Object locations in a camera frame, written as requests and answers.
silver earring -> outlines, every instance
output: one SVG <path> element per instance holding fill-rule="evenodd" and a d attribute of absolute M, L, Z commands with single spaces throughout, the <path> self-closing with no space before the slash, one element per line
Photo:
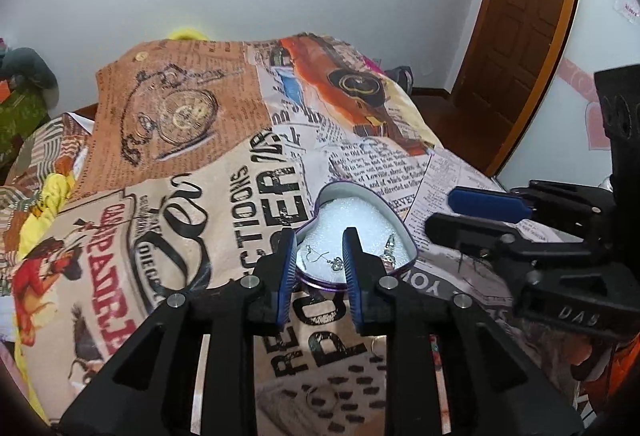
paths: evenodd
<path fill-rule="evenodd" d="M 331 265 L 331 269 L 334 272 L 340 272 L 340 270 L 344 268 L 344 262 L 342 261 L 341 257 L 336 257 L 335 259 L 332 259 L 331 261 L 329 261 L 329 264 Z"/>
<path fill-rule="evenodd" d="M 396 238 L 393 234 L 386 240 L 385 249 L 380 256 L 382 264 L 385 265 L 385 270 L 392 272 L 396 268 L 396 258 L 393 256 L 394 249 L 396 248 Z"/>
<path fill-rule="evenodd" d="M 328 252 L 325 252 L 324 254 L 318 254 L 318 257 L 316 257 L 314 260 L 309 260 L 309 256 L 311 255 L 312 252 L 315 252 L 316 254 L 318 254 L 314 249 L 311 248 L 311 246 L 307 245 L 306 254 L 305 254 L 306 262 L 318 262 L 318 260 L 320 259 L 326 259 L 324 255 L 328 254 Z"/>

white foam insert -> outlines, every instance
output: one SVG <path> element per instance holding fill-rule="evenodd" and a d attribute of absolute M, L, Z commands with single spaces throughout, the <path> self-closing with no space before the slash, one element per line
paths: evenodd
<path fill-rule="evenodd" d="M 325 203 L 318 210 L 314 228 L 298 245 L 298 268 L 315 279 L 346 283 L 344 270 L 334 272 L 328 261 L 342 258 L 342 233 L 349 226 L 358 229 L 363 251 L 374 256 L 383 254 L 386 242 L 393 234 L 396 242 L 392 254 L 396 258 L 395 267 L 400 268 L 409 262 L 400 236 L 375 206 L 360 198 L 338 198 Z M 314 250 L 308 257 L 307 246 Z"/>

wooden floor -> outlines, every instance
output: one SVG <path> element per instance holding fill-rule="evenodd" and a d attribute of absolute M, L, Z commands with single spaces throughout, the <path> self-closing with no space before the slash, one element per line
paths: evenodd
<path fill-rule="evenodd" d="M 459 109 L 441 96 L 412 95 L 411 99 L 442 145 L 482 172 L 509 132 L 485 119 L 480 110 Z"/>

newspaper print blanket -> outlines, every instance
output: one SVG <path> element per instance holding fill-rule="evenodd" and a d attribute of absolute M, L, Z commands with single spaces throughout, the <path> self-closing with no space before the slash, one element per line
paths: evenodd
<path fill-rule="evenodd" d="M 78 187 L 13 274 L 26 371 L 50 422 L 159 302 L 250 273 L 283 226 L 310 219 L 326 183 L 363 184 L 407 216 L 438 143 L 399 86 L 312 34 L 142 44 L 97 79 Z M 402 278 L 450 298 L 463 288 L 456 265 L 424 258 Z M 508 292 L 489 281 L 503 297 L 484 302 L 506 322 Z M 384 354 L 355 333 L 343 294 L 292 300 L 284 332 L 255 339 L 258 432 L 382 434 Z"/>
<path fill-rule="evenodd" d="M 88 138 L 68 114 L 51 120 L 25 140 L 5 184 L 0 186 L 0 342 L 15 340 L 11 284 L 20 229 L 37 203 L 47 175 L 68 174 Z"/>

green fabric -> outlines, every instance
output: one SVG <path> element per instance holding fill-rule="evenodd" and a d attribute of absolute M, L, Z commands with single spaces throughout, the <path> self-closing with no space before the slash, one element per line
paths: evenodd
<path fill-rule="evenodd" d="M 38 89 L 24 85 L 12 91 L 0 104 L 0 167 L 18 155 L 14 144 L 22 144 L 46 119 L 47 108 Z"/>

